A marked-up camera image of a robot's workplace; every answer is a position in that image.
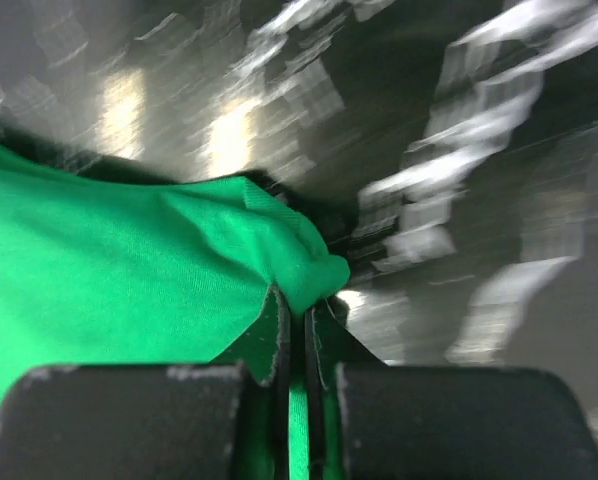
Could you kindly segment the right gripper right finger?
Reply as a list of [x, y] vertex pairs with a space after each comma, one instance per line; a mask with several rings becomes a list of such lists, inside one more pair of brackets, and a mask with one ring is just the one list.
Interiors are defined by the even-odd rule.
[[326, 301], [304, 317], [313, 479], [598, 479], [598, 446], [557, 376], [390, 366]]

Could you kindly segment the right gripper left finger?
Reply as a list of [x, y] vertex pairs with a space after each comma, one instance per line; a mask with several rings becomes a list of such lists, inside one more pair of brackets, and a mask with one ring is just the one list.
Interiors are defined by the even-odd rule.
[[288, 305], [201, 364], [53, 365], [0, 405], [0, 479], [285, 479]]

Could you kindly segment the green t shirt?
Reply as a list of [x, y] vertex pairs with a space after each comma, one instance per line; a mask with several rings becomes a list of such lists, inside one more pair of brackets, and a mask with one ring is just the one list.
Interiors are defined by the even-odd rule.
[[291, 318], [285, 479], [308, 479], [303, 317], [349, 276], [308, 218], [246, 177], [109, 183], [0, 145], [0, 405], [37, 368], [208, 363], [276, 289]]

